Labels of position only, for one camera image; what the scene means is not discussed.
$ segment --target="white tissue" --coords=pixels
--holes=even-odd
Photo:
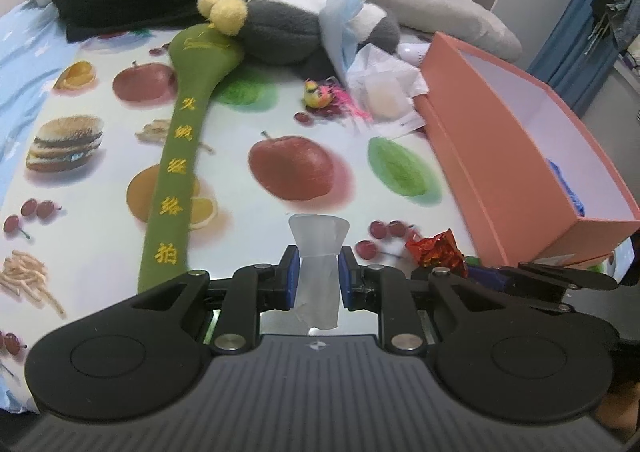
[[[347,71],[351,98],[374,119],[374,128],[386,138],[399,138],[424,125],[412,98],[429,92],[420,70],[367,44]]]
[[[289,227],[300,251],[300,276],[293,311],[309,328],[338,327],[338,254],[349,231],[339,217],[296,214]]]

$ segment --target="green fabric massage stick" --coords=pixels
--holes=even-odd
[[[238,42],[208,24],[178,33],[169,46],[178,97],[146,224],[138,291],[187,271],[193,167],[213,89],[242,62]]]

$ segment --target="round disc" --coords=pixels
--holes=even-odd
[[[473,313],[438,347],[437,373],[494,418],[536,424],[583,414],[606,393],[611,359],[562,317],[519,308]]]

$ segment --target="apple print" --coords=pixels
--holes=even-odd
[[[239,112],[264,112],[278,101],[271,78],[251,67],[240,66],[218,85],[214,100]]]
[[[386,138],[371,138],[367,157],[373,174],[392,192],[424,206],[442,199],[435,173],[404,146]]]
[[[176,79],[174,70],[166,64],[134,62],[113,79],[113,92],[124,102],[148,104],[175,97]]]
[[[271,138],[249,151],[249,169],[268,192],[285,201],[307,201],[328,194],[334,186],[329,153],[302,136]]]

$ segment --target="blue curtain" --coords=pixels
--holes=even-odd
[[[578,116],[587,110],[618,56],[611,35],[588,56],[595,26],[592,0],[571,0],[564,15],[527,71],[556,90]]]

